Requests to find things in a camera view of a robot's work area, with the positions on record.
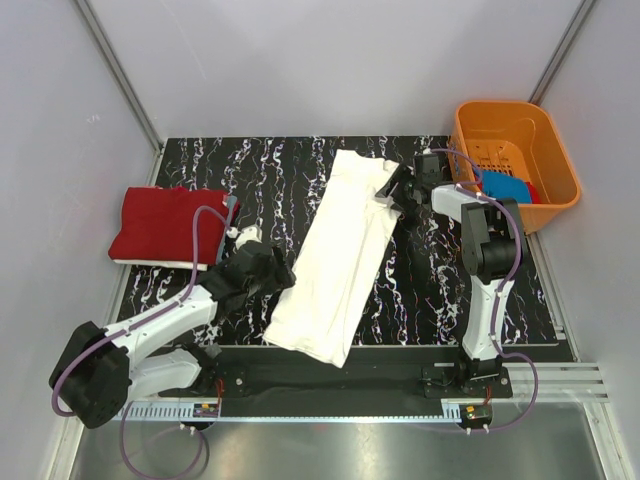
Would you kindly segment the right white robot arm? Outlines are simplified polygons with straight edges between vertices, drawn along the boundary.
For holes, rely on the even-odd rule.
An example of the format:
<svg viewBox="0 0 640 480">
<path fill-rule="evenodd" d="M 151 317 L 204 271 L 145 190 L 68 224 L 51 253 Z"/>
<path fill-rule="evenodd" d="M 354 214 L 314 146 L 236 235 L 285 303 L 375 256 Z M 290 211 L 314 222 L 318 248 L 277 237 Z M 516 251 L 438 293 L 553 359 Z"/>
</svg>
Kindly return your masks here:
<svg viewBox="0 0 640 480">
<path fill-rule="evenodd" d="M 452 382 L 463 395 L 480 394 L 501 373 L 506 304 L 514 276 L 528 258 L 517 202 L 446 182 L 436 151 L 415 157 L 411 167 L 397 167 L 376 196 L 401 213 L 428 208 L 460 225 L 462 262 L 472 293 Z"/>
</svg>

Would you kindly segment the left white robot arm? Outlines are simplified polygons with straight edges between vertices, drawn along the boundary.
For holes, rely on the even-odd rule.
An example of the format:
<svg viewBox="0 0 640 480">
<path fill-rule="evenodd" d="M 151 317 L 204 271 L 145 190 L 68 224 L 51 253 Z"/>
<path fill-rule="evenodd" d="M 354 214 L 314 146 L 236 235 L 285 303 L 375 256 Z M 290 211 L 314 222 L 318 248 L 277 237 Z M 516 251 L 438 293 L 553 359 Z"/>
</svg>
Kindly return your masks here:
<svg viewBox="0 0 640 480">
<path fill-rule="evenodd" d="M 295 281 L 279 247 L 248 241 L 149 310 L 109 327 L 81 324 L 49 378 L 54 411 L 96 429 L 138 399 L 169 390 L 208 394 L 216 382 L 215 362 L 203 349 L 183 344 L 162 354 L 160 348 Z"/>
</svg>

